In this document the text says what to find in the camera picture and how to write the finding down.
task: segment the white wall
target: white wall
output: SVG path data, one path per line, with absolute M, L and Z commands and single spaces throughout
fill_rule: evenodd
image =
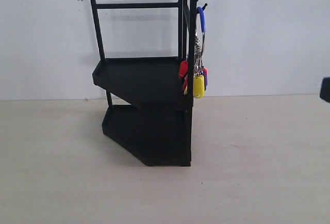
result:
M 207 95 L 316 93 L 330 75 L 329 0 L 201 2 Z M 176 53 L 175 9 L 100 20 L 108 56 Z M 89 0 L 0 0 L 0 100 L 104 97 L 91 77 L 98 60 Z

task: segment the keychain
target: keychain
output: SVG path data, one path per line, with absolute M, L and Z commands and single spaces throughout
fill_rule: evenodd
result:
M 201 19 L 201 29 L 203 34 L 203 43 L 202 47 L 200 45 L 200 40 L 197 36 L 197 33 L 195 34 L 195 52 L 194 52 L 194 77 L 193 77 L 193 96 L 197 99 L 200 99 L 204 96 L 206 87 L 207 87 L 207 70 L 203 66 L 202 62 L 202 55 L 204 52 L 204 46 L 205 46 L 205 17 L 204 17 L 204 7 L 197 7 L 197 13 L 200 14 Z M 179 69 L 179 78 L 182 79 L 185 77 L 185 81 L 183 84 L 183 91 L 184 95 L 187 94 L 187 73 L 188 73 L 188 62 L 186 60 L 181 62 L 180 69 Z

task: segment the beige table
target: beige table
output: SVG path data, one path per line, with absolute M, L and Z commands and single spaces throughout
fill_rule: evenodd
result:
M 330 104 L 195 101 L 192 167 L 102 134 L 107 103 L 0 102 L 1 224 L 330 223 Z

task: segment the yellow tag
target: yellow tag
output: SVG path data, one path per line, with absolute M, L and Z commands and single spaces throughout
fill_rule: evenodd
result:
M 205 94 L 205 83 L 204 76 L 199 75 L 194 77 L 194 85 L 193 85 L 193 95 L 195 98 L 200 99 Z

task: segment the black object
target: black object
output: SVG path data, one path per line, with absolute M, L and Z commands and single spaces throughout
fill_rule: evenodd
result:
M 180 62 L 194 61 L 197 0 L 174 3 L 97 4 L 90 0 L 100 62 L 95 85 L 106 90 L 108 110 L 103 133 L 148 166 L 190 166 L 193 66 L 188 68 L 188 94 L 178 79 Z M 178 8 L 178 56 L 105 58 L 98 9 Z M 113 105 L 111 94 L 131 105 Z
M 324 78 L 322 81 L 320 98 L 330 103 L 330 77 Z

